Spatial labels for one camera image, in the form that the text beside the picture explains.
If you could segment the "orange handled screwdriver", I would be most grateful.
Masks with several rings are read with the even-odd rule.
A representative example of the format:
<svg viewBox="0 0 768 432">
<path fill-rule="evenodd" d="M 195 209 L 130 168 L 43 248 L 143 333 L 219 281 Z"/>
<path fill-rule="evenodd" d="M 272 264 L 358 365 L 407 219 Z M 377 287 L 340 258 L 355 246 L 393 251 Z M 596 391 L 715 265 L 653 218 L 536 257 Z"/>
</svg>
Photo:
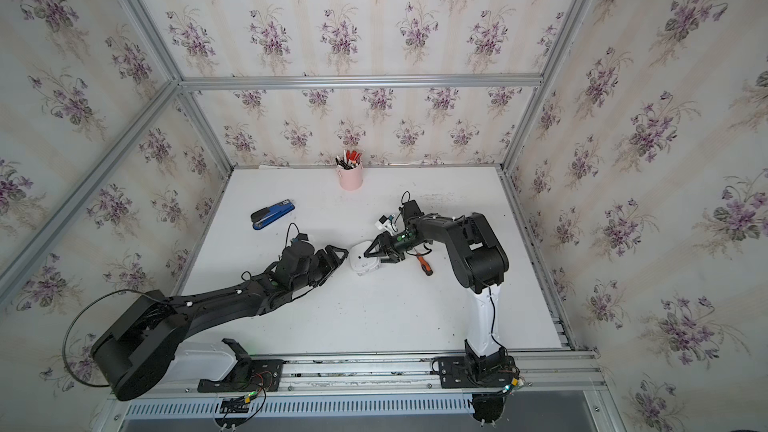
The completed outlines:
<svg viewBox="0 0 768 432">
<path fill-rule="evenodd" d="M 424 258 L 423 255 L 418 255 L 417 259 L 420 263 L 422 271 L 425 273 L 426 276 L 432 276 L 433 270 L 430 266 L 430 264 L 427 262 L 427 260 Z"/>
</svg>

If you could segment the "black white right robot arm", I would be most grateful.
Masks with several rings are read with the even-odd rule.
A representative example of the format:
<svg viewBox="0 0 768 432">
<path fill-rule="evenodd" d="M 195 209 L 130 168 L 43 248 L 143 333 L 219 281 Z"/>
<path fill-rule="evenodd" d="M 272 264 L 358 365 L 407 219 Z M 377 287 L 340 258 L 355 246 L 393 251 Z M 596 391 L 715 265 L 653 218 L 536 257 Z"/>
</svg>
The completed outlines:
<svg viewBox="0 0 768 432">
<path fill-rule="evenodd" d="M 500 286 L 509 260 L 486 217 L 480 213 L 451 218 L 437 214 L 404 217 L 404 230 L 381 232 L 363 252 L 366 258 L 398 263 L 418 246 L 442 244 L 458 283 L 471 292 L 473 326 L 465 340 L 468 373 L 478 381 L 510 371 L 509 355 L 497 337 Z"/>
</svg>

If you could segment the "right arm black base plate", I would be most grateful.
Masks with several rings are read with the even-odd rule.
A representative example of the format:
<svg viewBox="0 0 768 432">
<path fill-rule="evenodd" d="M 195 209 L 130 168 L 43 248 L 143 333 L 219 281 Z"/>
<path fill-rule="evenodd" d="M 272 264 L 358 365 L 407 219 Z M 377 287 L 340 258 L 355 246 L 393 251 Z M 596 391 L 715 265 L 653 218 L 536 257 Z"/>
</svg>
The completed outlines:
<svg viewBox="0 0 768 432">
<path fill-rule="evenodd" d="M 520 369 L 505 349 L 488 356 L 467 352 L 462 356 L 437 357 L 431 361 L 432 373 L 443 389 L 498 389 L 505 392 L 523 384 Z"/>
</svg>

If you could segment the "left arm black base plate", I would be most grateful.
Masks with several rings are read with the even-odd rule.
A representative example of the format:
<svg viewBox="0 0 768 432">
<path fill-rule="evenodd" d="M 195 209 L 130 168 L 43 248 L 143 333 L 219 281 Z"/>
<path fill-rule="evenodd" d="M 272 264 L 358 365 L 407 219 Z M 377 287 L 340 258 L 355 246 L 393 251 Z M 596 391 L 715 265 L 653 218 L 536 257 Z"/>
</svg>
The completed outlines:
<svg viewBox="0 0 768 432">
<path fill-rule="evenodd" d="M 240 361 L 221 380 L 201 379 L 198 393 L 254 392 L 261 388 L 267 392 L 278 390 L 284 361 L 280 359 L 250 359 Z"/>
</svg>

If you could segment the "white square alarm clock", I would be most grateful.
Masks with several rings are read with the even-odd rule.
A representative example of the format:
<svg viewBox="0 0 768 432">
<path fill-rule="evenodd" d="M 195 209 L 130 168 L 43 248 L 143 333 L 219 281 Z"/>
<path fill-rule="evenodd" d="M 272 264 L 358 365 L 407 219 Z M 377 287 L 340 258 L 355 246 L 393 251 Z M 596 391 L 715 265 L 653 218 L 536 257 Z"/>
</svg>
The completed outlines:
<svg viewBox="0 0 768 432">
<path fill-rule="evenodd" d="M 364 241 L 349 250 L 349 266 L 358 276 L 364 276 L 375 271 L 381 266 L 379 257 L 367 257 L 365 252 L 373 244 L 372 241 Z"/>
</svg>

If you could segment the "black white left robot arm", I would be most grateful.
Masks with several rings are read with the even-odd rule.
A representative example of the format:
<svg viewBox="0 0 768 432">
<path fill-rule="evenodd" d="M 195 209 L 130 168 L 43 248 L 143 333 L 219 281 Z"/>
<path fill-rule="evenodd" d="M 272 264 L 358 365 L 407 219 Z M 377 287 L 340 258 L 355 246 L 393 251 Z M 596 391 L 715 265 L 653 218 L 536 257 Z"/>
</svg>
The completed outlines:
<svg viewBox="0 0 768 432">
<path fill-rule="evenodd" d="M 92 344 L 91 357 L 119 400 L 135 399 L 160 383 L 183 341 L 295 301 L 297 291 L 324 285 L 348 256 L 340 247 L 316 250 L 297 241 L 264 272 L 237 285 L 186 296 L 142 293 Z"/>
</svg>

